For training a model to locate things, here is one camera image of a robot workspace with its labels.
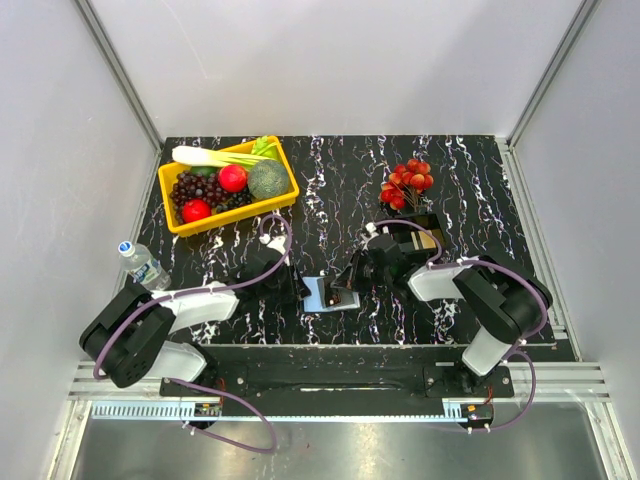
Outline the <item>black leather card holder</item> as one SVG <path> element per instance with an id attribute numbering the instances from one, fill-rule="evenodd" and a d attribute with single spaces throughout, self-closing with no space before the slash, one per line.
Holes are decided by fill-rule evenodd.
<path id="1" fill-rule="evenodd" d="M 302 278 L 309 294 L 303 298 L 306 313 L 331 313 L 361 307 L 359 294 L 334 284 L 335 275 Z"/>

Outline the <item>dark purple grape bunch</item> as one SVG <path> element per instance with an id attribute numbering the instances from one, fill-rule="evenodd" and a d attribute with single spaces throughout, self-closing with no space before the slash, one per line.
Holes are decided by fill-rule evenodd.
<path id="1" fill-rule="evenodd" d="M 222 189 L 218 182 L 218 172 L 204 177 L 193 175 L 190 170 L 177 175 L 169 190 L 169 198 L 173 202 L 174 212 L 178 215 L 181 215 L 183 205 L 193 199 L 204 200 L 211 207 L 213 214 L 247 206 L 254 200 L 247 186 L 238 193 Z"/>

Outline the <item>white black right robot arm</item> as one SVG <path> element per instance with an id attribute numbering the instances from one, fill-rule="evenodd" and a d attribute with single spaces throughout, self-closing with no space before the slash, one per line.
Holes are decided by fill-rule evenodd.
<path id="1" fill-rule="evenodd" d="M 402 225 L 435 245 L 428 259 L 410 257 L 382 228 Z M 516 347 L 539 332 L 548 321 L 553 297 L 535 275 L 508 256 L 485 253 L 440 264 L 443 248 L 426 228 L 408 220 L 391 219 L 366 225 L 362 247 L 333 281 L 336 288 L 366 294 L 376 286 L 394 289 L 402 298 L 428 303 L 462 299 L 479 323 L 479 330 L 462 353 L 455 375 L 457 388 L 469 396 L 480 394 L 492 371 L 516 352 Z"/>

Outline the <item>red apple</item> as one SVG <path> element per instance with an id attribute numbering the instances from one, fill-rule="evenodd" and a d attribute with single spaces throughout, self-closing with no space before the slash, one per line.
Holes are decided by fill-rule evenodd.
<path id="1" fill-rule="evenodd" d="M 218 172 L 218 182 L 225 191 L 238 193 L 247 186 L 248 172 L 240 165 L 227 165 Z"/>

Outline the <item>red tomato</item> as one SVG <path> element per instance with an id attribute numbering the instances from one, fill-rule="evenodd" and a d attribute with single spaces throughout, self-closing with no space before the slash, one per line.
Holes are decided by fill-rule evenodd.
<path id="1" fill-rule="evenodd" d="M 184 223 L 193 223 L 208 218 L 211 215 L 211 207 L 202 199 L 187 201 L 181 209 L 181 217 Z"/>

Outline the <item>white green leek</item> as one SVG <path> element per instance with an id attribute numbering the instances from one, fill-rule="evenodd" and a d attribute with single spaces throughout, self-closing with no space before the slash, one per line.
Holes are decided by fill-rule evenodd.
<path id="1" fill-rule="evenodd" d="M 172 149 L 172 159 L 180 164 L 191 167 L 223 168 L 238 165 L 246 169 L 253 168 L 262 160 L 278 159 L 277 143 L 269 141 L 266 136 L 260 137 L 251 147 L 249 153 L 217 151 L 193 146 L 177 146 Z"/>

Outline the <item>plastic water bottle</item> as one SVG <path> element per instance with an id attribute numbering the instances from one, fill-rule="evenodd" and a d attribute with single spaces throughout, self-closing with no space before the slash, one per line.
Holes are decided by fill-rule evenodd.
<path id="1" fill-rule="evenodd" d="M 118 245 L 119 262 L 135 283 L 147 290 L 168 290 L 171 285 L 169 274 L 148 248 L 139 243 L 123 241 Z"/>

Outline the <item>black card storage box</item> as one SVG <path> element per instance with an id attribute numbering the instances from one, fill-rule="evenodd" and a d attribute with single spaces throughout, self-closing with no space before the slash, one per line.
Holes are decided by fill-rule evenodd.
<path id="1" fill-rule="evenodd" d="M 415 213 L 400 217 L 414 223 L 428 231 L 432 237 L 416 227 L 405 224 L 390 224 L 386 226 L 389 234 L 399 244 L 400 250 L 416 258 L 430 258 L 438 251 L 438 247 L 446 247 L 444 231 L 440 225 L 439 217 L 435 213 Z"/>

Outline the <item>gold credit card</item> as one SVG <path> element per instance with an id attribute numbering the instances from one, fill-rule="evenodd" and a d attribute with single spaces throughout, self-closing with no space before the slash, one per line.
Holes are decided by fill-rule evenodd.
<path id="1" fill-rule="evenodd" d="M 437 248 L 434 239 L 422 231 L 412 232 L 411 238 L 415 250 L 430 250 Z"/>

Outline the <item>green melon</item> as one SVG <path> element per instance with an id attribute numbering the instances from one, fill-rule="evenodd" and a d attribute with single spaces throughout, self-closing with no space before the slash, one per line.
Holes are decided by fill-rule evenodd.
<path id="1" fill-rule="evenodd" d="M 248 174 L 248 188 L 257 200 L 267 200 L 283 195 L 289 190 L 286 168 L 276 160 L 258 162 Z"/>

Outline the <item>yellow plastic tray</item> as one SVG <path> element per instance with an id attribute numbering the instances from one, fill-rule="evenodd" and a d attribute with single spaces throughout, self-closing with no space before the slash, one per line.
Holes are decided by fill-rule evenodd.
<path id="1" fill-rule="evenodd" d="M 300 189 L 280 140 L 221 150 L 179 145 L 158 170 L 169 230 L 186 238 L 293 205 Z"/>

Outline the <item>red artificial berry bunch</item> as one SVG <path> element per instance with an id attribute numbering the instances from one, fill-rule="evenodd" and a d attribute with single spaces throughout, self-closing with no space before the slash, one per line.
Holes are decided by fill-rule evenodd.
<path id="1" fill-rule="evenodd" d="M 434 185 L 431 165 L 416 158 L 397 165 L 381 185 L 379 201 L 393 211 L 417 212 L 425 193 Z"/>

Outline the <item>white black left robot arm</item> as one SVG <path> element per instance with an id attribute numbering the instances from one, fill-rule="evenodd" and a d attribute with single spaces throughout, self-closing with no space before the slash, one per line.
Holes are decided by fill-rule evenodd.
<path id="1" fill-rule="evenodd" d="M 146 376 L 177 376 L 193 394 L 212 391 L 217 372 L 205 355 L 170 336 L 205 322 L 229 320 L 252 302 L 298 300 L 307 292 L 290 264 L 292 238 L 263 234 L 261 242 L 265 248 L 250 264 L 249 277 L 236 283 L 213 281 L 173 291 L 140 284 L 122 288 L 79 338 L 80 348 L 94 361 L 94 377 L 124 389 Z"/>

